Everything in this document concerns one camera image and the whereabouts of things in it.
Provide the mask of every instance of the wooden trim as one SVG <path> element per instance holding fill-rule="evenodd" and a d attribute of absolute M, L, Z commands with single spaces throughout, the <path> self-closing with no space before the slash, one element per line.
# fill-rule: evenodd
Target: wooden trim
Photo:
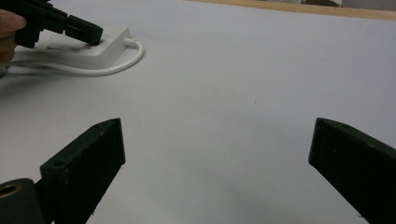
<path fill-rule="evenodd" d="M 371 9 L 357 9 L 345 7 L 321 7 L 312 5 L 300 5 L 278 2 L 265 2 L 258 0 L 187 0 L 191 2 L 214 3 L 239 7 L 256 7 L 263 9 L 289 11 L 289 12 L 302 12 L 310 14 L 354 17 L 384 21 L 396 21 L 395 11 L 382 11 Z"/>

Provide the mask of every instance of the fingernail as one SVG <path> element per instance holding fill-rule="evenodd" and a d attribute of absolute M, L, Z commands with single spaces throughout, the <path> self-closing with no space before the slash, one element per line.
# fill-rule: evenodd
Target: fingernail
<path fill-rule="evenodd" d="M 26 23 L 24 17 L 12 14 L 2 15 L 1 21 L 3 26 L 7 27 L 8 29 L 21 29 Z"/>

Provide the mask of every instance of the black object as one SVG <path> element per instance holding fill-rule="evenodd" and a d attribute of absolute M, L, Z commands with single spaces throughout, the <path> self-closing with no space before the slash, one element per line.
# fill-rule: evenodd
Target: black object
<path fill-rule="evenodd" d="M 369 223 L 396 223 L 394 148 L 344 123 L 317 119 L 309 163 Z"/>
<path fill-rule="evenodd" d="M 0 223 L 86 223 L 124 163 L 120 119 L 96 124 L 41 165 L 36 184 L 0 185 Z"/>
<path fill-rule="evenodd" d="M 1 0 L 0 8 L 26 19 L 26 26 L 17 31 L 15 43 L 34 48 L 44 29 L 65 34 L 92 46 L 100 44 L 103 29 L 93 23 L 67 14 L 48 3 L 49 0 Z"/>

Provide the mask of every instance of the hand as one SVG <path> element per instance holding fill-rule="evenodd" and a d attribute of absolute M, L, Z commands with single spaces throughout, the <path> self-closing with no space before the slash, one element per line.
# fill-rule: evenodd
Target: hand
<path fill-rule="evenodd" d="M 24 17 L 0 9 L 0 64 L 7 64 L 14 57 L 15 31 L 26 25 Z"/>

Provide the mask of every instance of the power outlet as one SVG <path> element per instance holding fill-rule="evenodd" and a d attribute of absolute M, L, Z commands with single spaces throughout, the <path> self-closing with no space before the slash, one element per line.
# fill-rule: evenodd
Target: power outlet
<path fill-rule="evenodd" d="M 126 27 L 104 26 L 101 43 L 90 46 L 66 35 L 44 31 L 34 49 L 17 47 L 14 61 L 60 63 L 82 69 L 107 69 L 125 50 Z"/>

